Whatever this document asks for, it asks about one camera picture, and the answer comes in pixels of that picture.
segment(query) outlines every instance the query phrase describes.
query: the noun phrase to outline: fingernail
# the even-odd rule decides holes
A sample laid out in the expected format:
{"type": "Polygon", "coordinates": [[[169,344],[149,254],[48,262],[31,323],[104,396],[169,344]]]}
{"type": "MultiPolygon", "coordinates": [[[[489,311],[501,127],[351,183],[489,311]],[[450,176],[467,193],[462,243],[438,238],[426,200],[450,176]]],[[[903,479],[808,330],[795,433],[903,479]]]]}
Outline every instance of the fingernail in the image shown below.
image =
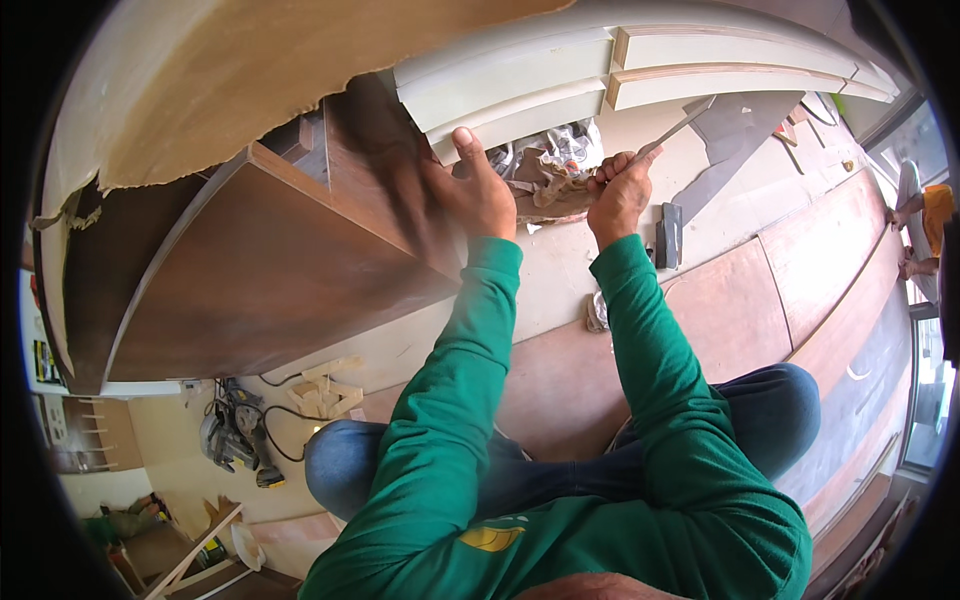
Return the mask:
{"type": "Polygon", "coordinates": [[[470,135],[470,132],[466,127],[458,127],[457,129],[453,130],[453,145],[457,148],[469,146],[470,142],[472,141],[473,136],[470,135]]]}

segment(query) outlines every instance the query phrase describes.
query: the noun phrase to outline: person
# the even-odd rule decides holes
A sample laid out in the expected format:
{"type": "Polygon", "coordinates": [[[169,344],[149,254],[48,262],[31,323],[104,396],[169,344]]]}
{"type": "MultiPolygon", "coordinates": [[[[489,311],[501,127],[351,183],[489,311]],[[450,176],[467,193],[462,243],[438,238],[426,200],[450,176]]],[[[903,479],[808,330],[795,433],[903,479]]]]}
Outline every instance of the person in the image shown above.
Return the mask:
{"type": "MultiPolygon", "coordinates": [[[[912,174],[916,178],[917,167],[912,161],[905,161],[901,168],[902,174],[912,174]]],[[[945,183],[929,185],[920,190],[919,181],[915,186],[903,184],[904,177],[900,177],[900,188],[906,190],[901,194],[906,198],[898,202],[896,209],[887,209],[887,223],[891,227],[901,230],[907,225],[911,215],[922,211],[924,238],[929,244],[930,252],[918,255],[912,246],[904,249],[903,259],[900,261],[900,278],[909,279],[913,276],[935,276],[940,268],[940,249],[944,240],[944,222],[956,210],[953,202],[953,189],[945,183]]]]}
{"type": "Polygon", "coordinates": [[[588,183],[590,269],[631,426],[604,456],[551,464],[494,433],[516,205],[473,133],[453,141],[464,179],[427,159],[421,170],[469,237],[463,286],[390,423],[338,420],[308,442],[309,490],[349,523],[300,598],[799,598],[812,541],[770,480],[812,444],[817,386],[785,364],[705,381],[636,233],[660,149],[630,166],[633,153],[607,158],[588,183]]]}

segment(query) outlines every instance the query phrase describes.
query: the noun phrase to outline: blue jeans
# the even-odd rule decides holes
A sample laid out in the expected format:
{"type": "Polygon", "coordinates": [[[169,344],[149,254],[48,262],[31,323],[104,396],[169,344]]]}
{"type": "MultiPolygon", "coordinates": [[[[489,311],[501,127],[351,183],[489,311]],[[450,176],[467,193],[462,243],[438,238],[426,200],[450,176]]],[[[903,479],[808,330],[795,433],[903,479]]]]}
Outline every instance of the blue jeans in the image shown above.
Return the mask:
{"type": "MultiPolygon", "coordinates": [[[[810,373],[778,363],[714,386],[730,403],[736,443],[770,481],[783,475],[820,430],[820,394],[810,373]]],[[[367,503],[384,423],[338,420],[314,434],[304,450],[306,485],[327,510],[350,520],[367,503]]],[[[480,482],[476,518],[511,515],[556,498],[598,495],[610,502],[644,497],[643,444],[633,427],[615,450],[588,461],[530,462],[520,446],[494,434],[490,469],[480,482]]]]}

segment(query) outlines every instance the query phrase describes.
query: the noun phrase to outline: green long-sleeve shirt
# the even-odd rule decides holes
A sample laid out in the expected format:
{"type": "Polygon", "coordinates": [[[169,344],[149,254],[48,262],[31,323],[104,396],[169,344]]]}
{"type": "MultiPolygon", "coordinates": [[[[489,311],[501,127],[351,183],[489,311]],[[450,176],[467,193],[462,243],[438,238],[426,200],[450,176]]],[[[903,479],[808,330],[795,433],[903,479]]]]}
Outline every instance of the green long-sleeve shirt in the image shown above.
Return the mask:
{"type": "Polygon", "coordinates": [[[728,403],[705,381],[637,235],[590,270],[644,444],[648,501],[566,497],[471,521],[510,367],[521,257],[512,242],[471,242],[453,316],[384,435],[370,500],[300,598],[509,598],[605,571],[691,598],[799,598],[812,550],[803,514],[734,443],[728,403]]]}

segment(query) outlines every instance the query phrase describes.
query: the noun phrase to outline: power tool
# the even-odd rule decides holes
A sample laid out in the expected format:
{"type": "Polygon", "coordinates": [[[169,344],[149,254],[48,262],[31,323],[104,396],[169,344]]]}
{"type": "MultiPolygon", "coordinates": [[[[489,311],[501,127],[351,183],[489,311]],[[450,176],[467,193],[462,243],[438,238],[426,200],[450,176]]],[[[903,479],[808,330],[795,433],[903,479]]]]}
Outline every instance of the power tool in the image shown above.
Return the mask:
{"type": "Polygon", "coordinates": [[[234,462],[256,474],[260,488],[275,488],[286,479],[267,453],[263,426],[263,397],[251,394],[234,377],[217,380],[213,400],[200,425],[200,447],[204,455],[223,470],[233,473],[234,462]]]}

